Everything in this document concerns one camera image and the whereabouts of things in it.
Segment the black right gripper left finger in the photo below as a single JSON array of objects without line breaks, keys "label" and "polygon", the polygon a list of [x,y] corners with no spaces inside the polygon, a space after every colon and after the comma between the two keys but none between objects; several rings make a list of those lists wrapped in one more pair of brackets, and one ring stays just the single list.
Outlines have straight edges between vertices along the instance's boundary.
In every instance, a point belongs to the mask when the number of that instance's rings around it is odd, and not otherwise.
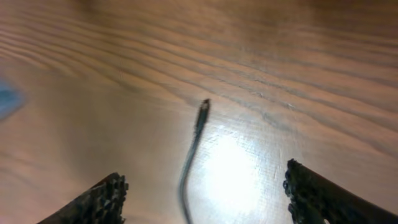
[{"label": "black right gripper left finger", "polygon": [[129,184],[114,172],[38,224],[124,224]]}]

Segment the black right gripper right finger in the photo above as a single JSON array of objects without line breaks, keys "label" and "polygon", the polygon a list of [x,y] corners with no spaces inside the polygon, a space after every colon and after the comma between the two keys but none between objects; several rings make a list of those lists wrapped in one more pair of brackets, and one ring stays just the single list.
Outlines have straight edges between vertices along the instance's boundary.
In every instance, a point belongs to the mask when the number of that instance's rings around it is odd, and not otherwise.
[{"label": "black right gripper right finger", "polygon": [[294,224],[397,224],[397,215],[291,159],[283,182]]}]

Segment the blue Galaxy smartphone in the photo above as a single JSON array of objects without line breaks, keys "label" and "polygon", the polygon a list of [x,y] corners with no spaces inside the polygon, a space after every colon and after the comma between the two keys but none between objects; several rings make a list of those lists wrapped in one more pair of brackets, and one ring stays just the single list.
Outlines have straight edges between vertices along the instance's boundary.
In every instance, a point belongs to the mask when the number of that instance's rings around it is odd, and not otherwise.
[{"label": "blue Galaxy smartphone", "polygon": [[23,92],[5,80],[1,80],[1,120],[6,119],[25,105]]}]

